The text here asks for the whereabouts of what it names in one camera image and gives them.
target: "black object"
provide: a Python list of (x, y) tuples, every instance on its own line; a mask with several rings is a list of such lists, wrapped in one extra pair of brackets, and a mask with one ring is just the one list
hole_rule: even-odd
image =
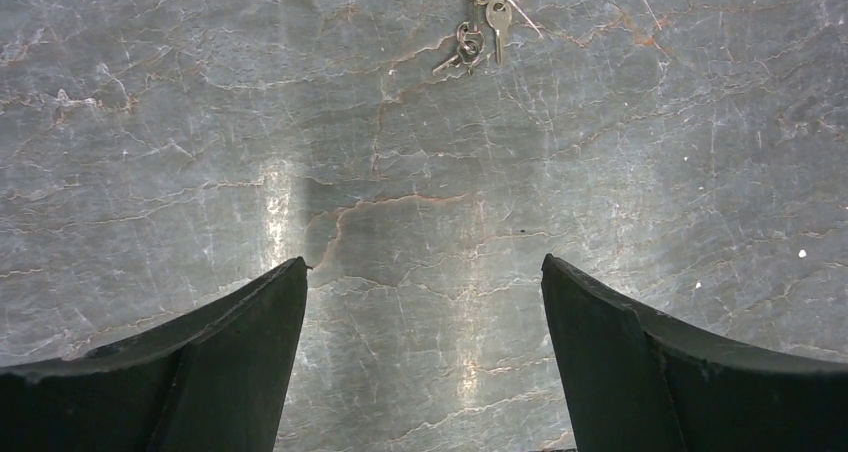
[(698, 329), (552, 255), (542, 271), (580, 452), (848, 451), (848, 365)]
[(9, 451), (270, 451), (306, 309), (302, 258), (73, 361), (0, 369)]

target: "floor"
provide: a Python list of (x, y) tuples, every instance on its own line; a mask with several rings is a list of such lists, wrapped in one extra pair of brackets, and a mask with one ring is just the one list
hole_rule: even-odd
[(567, 447), (547, 252), (848, 361), (848, 0), (514, 2), (0, 0), (0, 364), (302, 255), (279, 449)]

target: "marble floor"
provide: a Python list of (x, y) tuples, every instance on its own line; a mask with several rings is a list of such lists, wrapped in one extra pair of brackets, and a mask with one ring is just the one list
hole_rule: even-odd
[(0, 364), (302, 255), (280, 450), (568, 447), (548, 252), (848, 361), (848, 0), (514, 1), (0, 0)]

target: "bunch of keys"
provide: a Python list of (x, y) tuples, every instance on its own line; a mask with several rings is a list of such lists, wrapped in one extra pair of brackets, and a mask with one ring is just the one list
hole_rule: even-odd
[(504, 62), (504, 47), (509, 38), (509, 26), (512, 25), (512, 8), (506, 0), (471, 0), (472, 29), (479, 30), (482, 23), (481, 11), (485, 7), (486, 22), (495, 31), (495, 55), (498, 65)]
[(433, 75), (438, 75), (448, 67), (465, 65), (468, 75), (474, 75), (474, 67), (483, 60), (486, 48), (486, 36), (479, 30), (472, 29), (469, 22), (463, 22), (456, 28), (456, 54), (433, 69)]

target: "silver key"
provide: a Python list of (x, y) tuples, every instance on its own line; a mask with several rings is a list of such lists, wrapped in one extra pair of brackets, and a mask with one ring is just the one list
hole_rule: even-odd
[(503, 65), (504, 47), (509, 39), (509, 26), (512, 24), (512, 8), (505, 0), (491, 0), (486, 6), (486, 21), (495, 30), (495, 55), (498, 65)]
[(473, 75), (474, 66), (480, 63), (485, 46), (486, 39), (482, 32), (467, 32), (463, 41), (456, 47), (456, 54), (433, 69), (433, 75), (439, 75), (448, 67), (459, 67), (463, 64), (468, 67), (469, 74)]
[(486, 10), (486, 5), (491, 0), (471, 0), (471, 24), (475, 31), (480, 30), (480, 25), (483, 24), (483, 14)]

